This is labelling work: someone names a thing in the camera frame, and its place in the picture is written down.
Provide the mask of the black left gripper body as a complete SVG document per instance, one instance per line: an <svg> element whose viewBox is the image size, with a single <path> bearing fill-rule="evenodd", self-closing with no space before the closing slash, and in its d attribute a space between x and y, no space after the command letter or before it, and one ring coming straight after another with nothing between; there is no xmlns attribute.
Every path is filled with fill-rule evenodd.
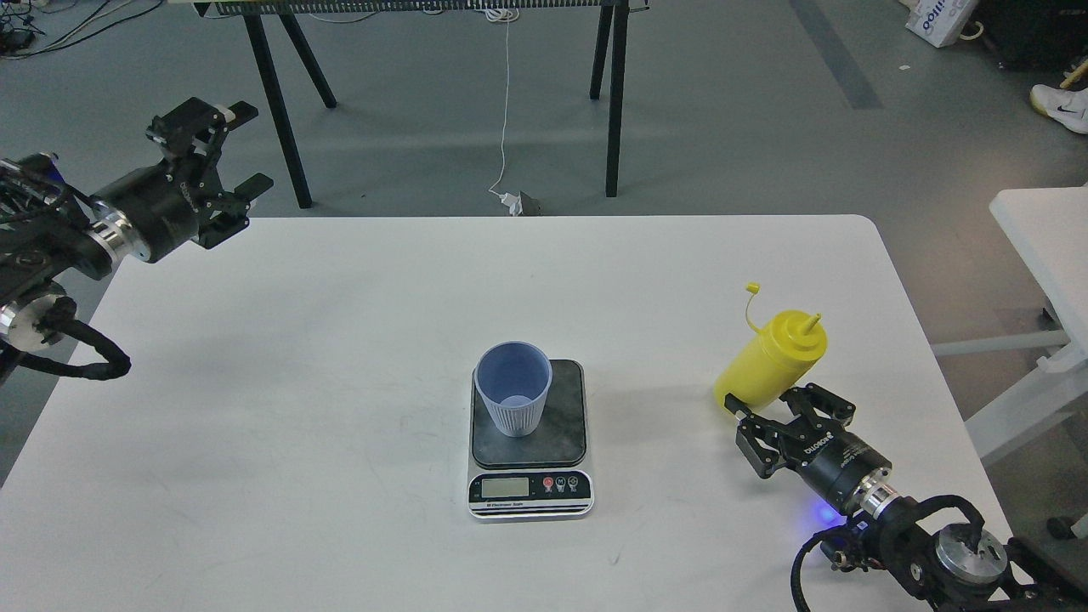
<svg viewBox="0 0 1088 612"><path fill-rule="evenodd" d="M215 245L201 236L198 210L159 166L141 167L92 194L89 237L106 249L112 264L132 256L158 264L193 241L205 249Z"/></svg>

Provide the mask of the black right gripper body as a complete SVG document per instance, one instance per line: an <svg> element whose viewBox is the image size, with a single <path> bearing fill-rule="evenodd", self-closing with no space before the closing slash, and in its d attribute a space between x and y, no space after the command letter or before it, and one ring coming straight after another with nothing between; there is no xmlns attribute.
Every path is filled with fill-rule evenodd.
<svg viewBox="0 0 1088 612"><path fill-rule="evenodd" d="M878 450L833 425L793 421L791 470L842 516L860 510L860 487L866 478L882 484L893 463Z"/></svg>

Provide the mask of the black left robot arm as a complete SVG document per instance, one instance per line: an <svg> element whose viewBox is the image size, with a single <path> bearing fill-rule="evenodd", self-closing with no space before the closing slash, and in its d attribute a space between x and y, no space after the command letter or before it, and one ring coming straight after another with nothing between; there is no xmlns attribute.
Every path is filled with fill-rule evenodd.
<svg viewBox="0 0 1088 612"><path fill-rule="evenodd" d="M128 354L77 318L57 278L75 270L101 280L125 258L156 264L187 241L211 249L247 229L273 181L257 173L226 189L218 162L230 132L257 115L244 101L187 99L146 131L160 161L92 195L62 178L55 155L3 159L3 378L18 367L94 381L129 374Z"/></svg>

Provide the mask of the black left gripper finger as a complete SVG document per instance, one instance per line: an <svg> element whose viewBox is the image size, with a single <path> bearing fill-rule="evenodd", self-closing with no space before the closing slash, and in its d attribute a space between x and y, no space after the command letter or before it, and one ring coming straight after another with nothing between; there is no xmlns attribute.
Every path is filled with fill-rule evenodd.
<svg viewBox="0 0 1088 612"><path fill-rule="evenodd" d="M228 107L191 97L164 117L152 117L146 136L159 147L162 159L148 167L148 179L158 184L218 184L218 162L228 132L259 117L254 105Z"/></svg>
<svg viewBox="0 0 1088 612"><path fill-rule="evenodd" d="M249 212L258 197L275 186L272 178L256 173L233 191L222 191L201 206L201 247L211 249L249 225Z"/></svg>

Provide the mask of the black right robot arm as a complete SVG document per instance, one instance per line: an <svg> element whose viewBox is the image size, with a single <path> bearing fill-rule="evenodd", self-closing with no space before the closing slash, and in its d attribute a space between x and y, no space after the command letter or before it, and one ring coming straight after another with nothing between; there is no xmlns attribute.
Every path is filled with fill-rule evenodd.
<svg viewBox="0 0 1088 612"><path fill-rule="evenodd" d="M836 572L883 570L934 611L1084 611L1085 588L1018 539L1001 542L963 495L915 500L887 481L893 465L848 425L854 403L813 383L788 388L791 423L732 394L737 446L761 478L786 468L844 522L813 534L792 562L794 608L806 611L803 562L820 550Z"/></svg>

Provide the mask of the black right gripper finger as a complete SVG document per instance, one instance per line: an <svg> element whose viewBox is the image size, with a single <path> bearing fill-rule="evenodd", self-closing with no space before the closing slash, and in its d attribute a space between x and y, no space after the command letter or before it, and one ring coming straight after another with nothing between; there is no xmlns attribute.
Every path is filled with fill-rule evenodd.
<svg viewBox="0 0 1088 612"><path fill-rule="evenodd" d="M817 441L817 434L804 417L792 423L769 421L731 393L724 395L724 408L737 417L737 446L759 478L770 478L782 468L798 470L811 461L806 449Z"/></svg>
<svg viewBox="0 0 1088 612"><path fill-rule="evenodd" d="M825 434L840 433L853 423L855 404L815 383L788 388L779 396L793 419L788 429L798 440L815 443Z"/></svg>

